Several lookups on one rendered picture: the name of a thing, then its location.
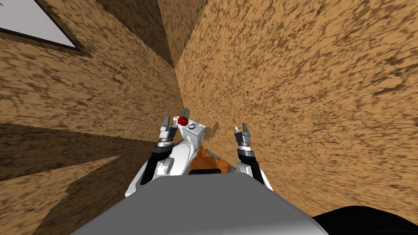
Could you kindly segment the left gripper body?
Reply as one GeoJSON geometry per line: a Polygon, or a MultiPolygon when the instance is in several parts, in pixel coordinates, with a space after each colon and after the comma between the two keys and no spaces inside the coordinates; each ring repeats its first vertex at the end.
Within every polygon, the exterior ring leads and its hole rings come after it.
{"type": "Polygon", "coordinates": [[[177,129],[178,128],[172,126],[161,126],[159,142],[172,142],[176,135],[177,129]]]}

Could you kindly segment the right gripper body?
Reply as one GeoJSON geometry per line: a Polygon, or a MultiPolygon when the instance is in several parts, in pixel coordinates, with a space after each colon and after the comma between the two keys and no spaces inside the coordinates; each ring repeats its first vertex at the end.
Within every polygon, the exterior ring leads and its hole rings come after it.
{"type": "Polygon", "coordinates": [[[250,132],[243,131],[243,132],[236,132],[235,138],[239,146],[249,146],[250,145],[250,132]]]}

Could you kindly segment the white toilet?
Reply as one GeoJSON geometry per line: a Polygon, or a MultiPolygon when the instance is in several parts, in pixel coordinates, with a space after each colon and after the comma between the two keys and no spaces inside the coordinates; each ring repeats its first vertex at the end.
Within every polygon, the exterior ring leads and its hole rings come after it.
{"type": "Polygon", "coordinates": [[[173,147],[170,154],[173,164],[168,175],[171,176],[188,174],[191,163],[204,140],[205,125],[199,122],[189,119],[185,126],[178,124],[178,129],[182,135],[182,141],[173,147]]]}

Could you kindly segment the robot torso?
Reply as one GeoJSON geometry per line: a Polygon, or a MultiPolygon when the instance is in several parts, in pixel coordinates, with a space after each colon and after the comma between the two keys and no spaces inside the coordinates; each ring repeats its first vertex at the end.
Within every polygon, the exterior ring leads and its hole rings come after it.
{"type": "Polygon", "coordinates": [[[125,195],[71,235],[328,235],[245,173],[136,176],[125,195]]]}

